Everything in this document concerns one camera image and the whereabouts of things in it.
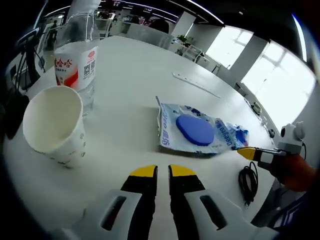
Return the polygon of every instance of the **plastic water bottle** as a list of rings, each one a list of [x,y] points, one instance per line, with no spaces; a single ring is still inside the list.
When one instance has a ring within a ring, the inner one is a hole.
[[[83,102],[82,116],[88,115],[94,102],[94,79],[100,40],[94,13],[100,1],[94,2],[96,3],[76,1],[80,9],[58,31],[54,45],[56,82],[79,93]]]

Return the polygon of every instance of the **ceiling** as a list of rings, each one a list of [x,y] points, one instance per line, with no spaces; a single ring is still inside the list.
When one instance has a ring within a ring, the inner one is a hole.
[[[255,1],[250,0],[193,0],[199,5],[209,10],[217,16],[225,25],[234,26],[254,32],[255,35],[278,42],[298,57],[301,57],[301,46],[292,17],[291,0],[268,0]],[[72,0],[49,0],[44,15],[59,8],[69,6]],[[197,15],[196,23],[223,26],[216,18],[202,10],[200,7],[192,4],[188,0],[127,0],[129,3],[121,2],[119,8],[127,7],[130,3],[136,3],[151,6],[180,16],[184,11],[192,15]],[[101,2],[100,9],[112,9],[113,0]],[[176,17],[163,11],[153,10],[154,13],[160,14],[174,21]]]

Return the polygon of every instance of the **white tabletop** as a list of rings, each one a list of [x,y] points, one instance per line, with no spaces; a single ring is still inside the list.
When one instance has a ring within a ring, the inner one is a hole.
[[[217,98],[173,77],[180,73],[215,89]],[[28,91],[32,98],[56,84],[51,68]],[[32,151],[22,125],[13,140],[5,140],[4,156],[16,190],[27,209],[45,230],[68,226],[82,217],[84,208],[110,189],[119,189],[130,172],[158,165],[156,209],[149,239],[175,239],[170,211],[168,165],[193,169],[207,189],[215,189],[243,209],[251,221],[264,203],[274,178],[258,168],[258,192],[245,207],[238,185],[239,171],[249,162],[236,151],[210,159],[161,153],[158,150],[158,105],[197,108],[209,116],[240,124],[249,130],[253,147],[273,148],[266,130],[244,98],[211,72],[168,50],[118,36],[100,41],[92,112],[84,119],[86,161],[66,169]]]

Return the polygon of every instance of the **white table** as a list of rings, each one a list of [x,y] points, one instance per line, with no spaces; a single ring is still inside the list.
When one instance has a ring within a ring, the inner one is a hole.
[[[221,98],[173,77],[172,72],[216,89]],[[51,68],[28,91],[32,98],[56,84]],[[220,192],[243,209],[251,221],[264,203],[274,178],[258,169],[258,192],[245,207],[238,173],[249,162],[235,151],[210,159],[158,152],[158,105],[188,105],[209,116],[244,126],[254,147],[273,148],[255,114],[228,84],[201,66],[168,50],[119,36],[101,40],[95,79],[94,108],[85,120],[86,162],[66,169],[32,151],[22,125],[13,140],[5,140],[4,156],[11,179],[27,209],[45,230],[68,226],[82,217],[84,208],[110,189],[119,189],[130,172],[158,165],[156,209],[149,239],[175,239],[170,211],[168,165],[193,169],[203,185]]]

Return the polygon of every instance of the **bottle label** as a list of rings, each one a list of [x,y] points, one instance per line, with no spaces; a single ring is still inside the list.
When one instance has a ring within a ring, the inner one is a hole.
[[[77,92],[85,89],[95,78],[97,54],[97,46],[81,54],[56,53],[56,83],[73,88]]]

